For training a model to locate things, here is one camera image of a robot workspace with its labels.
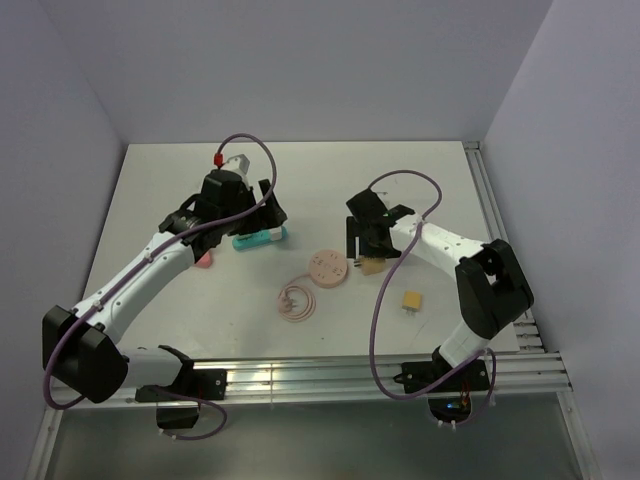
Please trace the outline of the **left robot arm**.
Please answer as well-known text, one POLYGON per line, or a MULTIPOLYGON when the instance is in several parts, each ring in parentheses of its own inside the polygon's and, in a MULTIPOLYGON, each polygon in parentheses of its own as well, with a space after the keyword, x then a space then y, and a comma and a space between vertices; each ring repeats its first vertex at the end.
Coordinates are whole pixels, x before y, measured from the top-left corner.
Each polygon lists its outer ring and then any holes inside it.
POLYGON ((186 354, 166 345, 123 352, 118 344, 145 307, 223 236, 256 233, 286 221, 275 183, 261 180, 263 197, 257 200, 245 174, 212 170, 200 191, 159 224, 145 248, 111 281, 71 309, 52 307, 42 321, 46 402, 60 406, 51 395, 53 379, 93 403, 122 387, 159 387, 172 399, 190 395, 194 362, 186 354))

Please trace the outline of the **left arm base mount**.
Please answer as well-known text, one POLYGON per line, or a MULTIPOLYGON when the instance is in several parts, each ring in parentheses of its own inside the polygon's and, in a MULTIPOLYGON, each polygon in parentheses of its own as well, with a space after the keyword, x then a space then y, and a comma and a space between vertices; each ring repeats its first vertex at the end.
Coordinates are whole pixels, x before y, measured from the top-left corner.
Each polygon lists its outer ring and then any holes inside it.
POLYGON ((163 434, 178 440, 195 441, 216 435, 226 425, 228 414, 216 404, 225 398, 226 387, 225 369, 192 369, 181 374, 170 386, 137 389, 134 399, 137 403, 156 404, 156 424, 163 434), (188 435, 187 432, 203 418, 206 407, 221 414, 220 424, 210 432, 188 435))

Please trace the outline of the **teal triangular power strip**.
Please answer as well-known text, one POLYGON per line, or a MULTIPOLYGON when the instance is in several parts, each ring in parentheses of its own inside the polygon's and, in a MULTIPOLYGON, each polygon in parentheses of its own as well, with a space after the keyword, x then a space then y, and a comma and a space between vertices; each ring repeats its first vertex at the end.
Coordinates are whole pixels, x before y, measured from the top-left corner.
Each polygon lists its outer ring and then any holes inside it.
POLYGON ((237 235, 232 239, 232 246, 236 251, 241 252, 275 243, 270 241, 269 230, 262 230, 251 235, 237 235))

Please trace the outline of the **beige plug adapter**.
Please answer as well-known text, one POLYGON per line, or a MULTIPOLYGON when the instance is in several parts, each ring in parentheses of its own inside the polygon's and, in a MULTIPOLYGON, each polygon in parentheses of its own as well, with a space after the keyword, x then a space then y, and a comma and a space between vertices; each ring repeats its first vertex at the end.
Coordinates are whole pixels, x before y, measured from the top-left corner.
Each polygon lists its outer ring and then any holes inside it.
POLYGON ((360 256, 354 260, 354 267, 364 276, 375 275, 385 270, 386 260, 384 258, 360 256))

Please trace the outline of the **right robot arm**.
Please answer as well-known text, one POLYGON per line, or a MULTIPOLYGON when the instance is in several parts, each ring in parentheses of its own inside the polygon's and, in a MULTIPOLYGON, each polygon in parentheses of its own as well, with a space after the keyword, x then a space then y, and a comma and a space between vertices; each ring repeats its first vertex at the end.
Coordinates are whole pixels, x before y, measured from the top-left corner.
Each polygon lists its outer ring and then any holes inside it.
POLYGON ((347 256, 362 247, 371 259, 400 261, 413 254, 456 284, 461 321, 437 349, 435 383, 452 390, 468 374, 464 363, 487 347, 534 303, 534 295, 511 245, 484 243, 429 223, 404 205, 387 208, 366 189, 346 202, 347 256))

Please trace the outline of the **white plug adapter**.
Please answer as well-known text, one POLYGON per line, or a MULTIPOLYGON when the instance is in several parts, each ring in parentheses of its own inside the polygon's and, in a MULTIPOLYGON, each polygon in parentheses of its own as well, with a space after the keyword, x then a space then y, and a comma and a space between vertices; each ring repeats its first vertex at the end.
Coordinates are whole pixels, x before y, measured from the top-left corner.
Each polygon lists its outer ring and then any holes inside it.
POLYGON ((270 229, 268 233, 271 242, 283 240, 287 235, 286 228, 284 226, 270 229))

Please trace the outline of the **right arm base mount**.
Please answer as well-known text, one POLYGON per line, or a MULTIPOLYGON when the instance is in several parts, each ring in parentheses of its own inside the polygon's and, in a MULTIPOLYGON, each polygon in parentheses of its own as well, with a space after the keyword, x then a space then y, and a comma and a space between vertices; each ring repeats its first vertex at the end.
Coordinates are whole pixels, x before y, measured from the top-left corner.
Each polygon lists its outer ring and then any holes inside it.
POLYGON ((406 395, 424 388, 429 388, 429 393, 443 394, 427 399, 429 414, 438 425, 454 427, 468 422, 490 403, 495 377, 494 368, 487 367, 481 359, 458 371, 436 359, 402 363, 393 381, 403 387, 406 395))

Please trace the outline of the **pink round power strip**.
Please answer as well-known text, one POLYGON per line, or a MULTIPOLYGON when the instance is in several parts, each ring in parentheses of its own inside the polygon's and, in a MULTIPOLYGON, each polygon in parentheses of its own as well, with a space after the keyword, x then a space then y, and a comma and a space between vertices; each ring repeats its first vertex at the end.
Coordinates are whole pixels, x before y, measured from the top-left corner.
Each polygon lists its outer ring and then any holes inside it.
POLYGON ((305 273, 290 280, 278 294, 278 312, 289 323, 309 319, 316 310, 314 292, 303 281, 310 281, 321 289, 333 289, 345 282, 348 262, 344 254, 330 249, 319 250, 311 256, 305 273))

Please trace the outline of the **pink triangular power strip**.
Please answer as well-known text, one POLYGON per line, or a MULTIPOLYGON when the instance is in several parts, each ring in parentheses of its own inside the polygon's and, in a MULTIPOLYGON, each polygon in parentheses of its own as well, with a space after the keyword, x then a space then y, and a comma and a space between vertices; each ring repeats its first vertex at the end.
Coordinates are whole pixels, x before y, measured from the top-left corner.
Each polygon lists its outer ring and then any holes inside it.
POLYGON ((210 251, 207 251, 199 260, 196 261, 195 267, 201 269, 208 269, 213 265, 213 255, 210 251))

